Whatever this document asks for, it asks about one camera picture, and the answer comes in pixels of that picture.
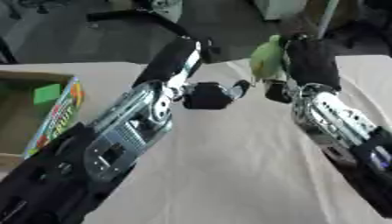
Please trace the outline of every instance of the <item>green toy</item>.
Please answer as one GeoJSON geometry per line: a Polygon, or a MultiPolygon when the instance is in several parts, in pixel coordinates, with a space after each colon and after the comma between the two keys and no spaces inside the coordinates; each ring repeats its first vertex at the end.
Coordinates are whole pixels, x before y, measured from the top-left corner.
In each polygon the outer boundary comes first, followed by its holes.
{"type": "Polygon", "coordinates": [[[273,35],[269,42],[257,47],[250,58],[250,67],[255,82],[260,80],[285,81],[281,63],[284,49],[279,45],[281,36],[273,35]]]}

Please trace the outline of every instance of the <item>floor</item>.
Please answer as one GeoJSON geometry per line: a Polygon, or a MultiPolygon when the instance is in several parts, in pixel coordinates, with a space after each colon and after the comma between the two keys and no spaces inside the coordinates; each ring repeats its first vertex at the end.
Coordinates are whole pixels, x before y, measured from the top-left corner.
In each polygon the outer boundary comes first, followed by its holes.
{"type": "MultiPolygon", "coordinates": [[[[21,20],[8,18],[0,4],[0,34],[21,63],[129,61],[148,63],[173,35],[155,24],[132,20],[100,22],[92,29],[85,15],[110,11],[103,0],[71,0],[53,7],[49,14],[20,9],[21,20]]],[[[222,53],[214,61],[247,58],[271,34],[277,23],[265,23],[246,0],[185,0],[179,21],[191,33],[212,37],[222,53]]],[[[349,50],[331,41],[337,54],[386,53],[385,46],[370,39],[349,50]]]]}

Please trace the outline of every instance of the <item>white cabinet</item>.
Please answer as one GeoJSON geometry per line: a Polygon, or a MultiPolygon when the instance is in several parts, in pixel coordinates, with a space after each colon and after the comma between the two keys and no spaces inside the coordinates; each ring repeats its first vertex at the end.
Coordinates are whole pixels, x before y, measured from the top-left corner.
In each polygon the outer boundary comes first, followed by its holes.
{"type": "Polygon", "coordinates": [[[254,0],[265,20],[281,19],[304,10],[307,0],[254,0]]]}

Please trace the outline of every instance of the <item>white tablecloth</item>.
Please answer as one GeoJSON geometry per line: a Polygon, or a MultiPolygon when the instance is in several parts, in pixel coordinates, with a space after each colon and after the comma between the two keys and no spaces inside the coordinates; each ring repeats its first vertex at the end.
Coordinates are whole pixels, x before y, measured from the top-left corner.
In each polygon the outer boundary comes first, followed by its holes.
{"type": "MultiPolygon", "coordinates": [[[[341,99],[390,125],[392,59],[338,57],[341,99]]],[[[79,118],[105,109],[140,74],[131,63],[0,66],[76,74],[87,98],[79,118]]],[[[233,85],[249,77],[247,60],[203,66],[195,80],[233,85]]],[[[382,219],[291,121],[289,105],[263,87],[222,111],[176,105],[174,128],[85,223],[304,224],[390,223],[382,219]]]]}

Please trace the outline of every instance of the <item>black chair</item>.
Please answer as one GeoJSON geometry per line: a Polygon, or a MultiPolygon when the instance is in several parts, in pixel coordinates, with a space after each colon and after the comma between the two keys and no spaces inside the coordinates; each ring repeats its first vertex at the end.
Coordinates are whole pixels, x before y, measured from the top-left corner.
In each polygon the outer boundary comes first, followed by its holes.
{"type": "Polygon", "coordinates": [[[365,0],[365,6],[373,10],[386,11],[387,17],[380,26],[365,20],[355,21],[347,25],[354,29],[354,35],[346,41],[348,48],[353,48],[355,43],[368,36],[380,38],[388,47],[389,55],[392,57],[392,39],[388,35],[388,29],[392,25],[392,0],[365,0]]]}

